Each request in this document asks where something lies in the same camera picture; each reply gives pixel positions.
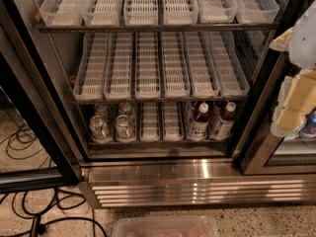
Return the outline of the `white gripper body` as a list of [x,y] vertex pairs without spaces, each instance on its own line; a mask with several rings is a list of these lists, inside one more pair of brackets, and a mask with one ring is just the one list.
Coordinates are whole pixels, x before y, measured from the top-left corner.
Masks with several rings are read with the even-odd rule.
[[305,115],[291,108],[287,103],[293,78],[286,76],[280,85],[277,105],[274,109],[270,131],[277,137],[288,137],[296,134],[305,125]]

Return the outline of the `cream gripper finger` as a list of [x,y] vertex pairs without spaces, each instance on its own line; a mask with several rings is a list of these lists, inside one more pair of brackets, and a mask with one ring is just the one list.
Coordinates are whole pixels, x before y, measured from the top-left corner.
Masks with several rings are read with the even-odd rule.
[[288,51],[289,41],[291,39],[293,28],[289,28],[276,39],[273,39],[269,48],[275,51]]
[[303,70],[293,77],[286,103],[305,116],[316,107],[316,70]]

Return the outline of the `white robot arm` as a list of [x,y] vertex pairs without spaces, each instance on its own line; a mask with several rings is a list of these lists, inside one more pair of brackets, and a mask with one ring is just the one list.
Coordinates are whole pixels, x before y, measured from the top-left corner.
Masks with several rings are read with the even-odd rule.
[[287,137],[303,127],[305,117],[316,107],[316,1],[269,48],[287,52],[289,62],[300,69],[294,77],[284,78],[273,114],[271,133]]

